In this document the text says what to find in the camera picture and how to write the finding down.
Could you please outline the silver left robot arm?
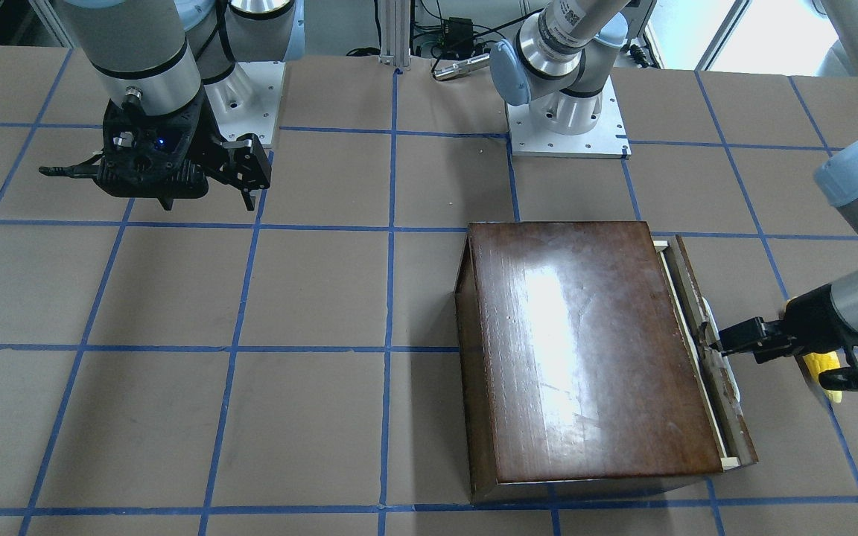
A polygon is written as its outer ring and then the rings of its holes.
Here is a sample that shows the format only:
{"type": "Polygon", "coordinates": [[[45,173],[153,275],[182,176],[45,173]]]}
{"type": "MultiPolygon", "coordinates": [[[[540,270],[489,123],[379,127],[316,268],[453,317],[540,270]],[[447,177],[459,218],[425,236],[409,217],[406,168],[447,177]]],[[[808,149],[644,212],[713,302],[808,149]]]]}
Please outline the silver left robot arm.
{"type": "MultiPolygon", "coordinates": [[[[622,47],[623,7],[623,1],[552,1],[525,17],[515,38],[498,42],[490,55],[500,97],[523,106],[557,92],[599,94],[613,63],[600,46],[622,47]]],[[[858,1],[824,1],[822,7],[858,77],[858,1]]],[[[858,235],[858,141],[818,167],[814,180],[858,235]]],[[[779,320],[752,318],[720,331],[713,348],[724,355],[752,353],[757,363],[841,350],[844,366],[813,376],[826,390],[858,392],[858,270],[790,299],[779,320]]]]}

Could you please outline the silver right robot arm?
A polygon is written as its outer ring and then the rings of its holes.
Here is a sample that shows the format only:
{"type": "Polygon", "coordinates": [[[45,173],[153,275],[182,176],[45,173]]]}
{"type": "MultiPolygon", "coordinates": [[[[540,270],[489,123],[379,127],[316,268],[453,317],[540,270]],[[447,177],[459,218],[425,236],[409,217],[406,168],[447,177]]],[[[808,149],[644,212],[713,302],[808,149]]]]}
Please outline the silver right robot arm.
{"type": "Polygon", "coordinates": [[[302,1],[61,1],[58,11],[109,95],[100,150],[39,167],[88,179],[119,198],[204,197],[212,181],[247,210],[269,189],[267,149],[279,104],[251,68],[284,67],[305,51],[302,1]]]}

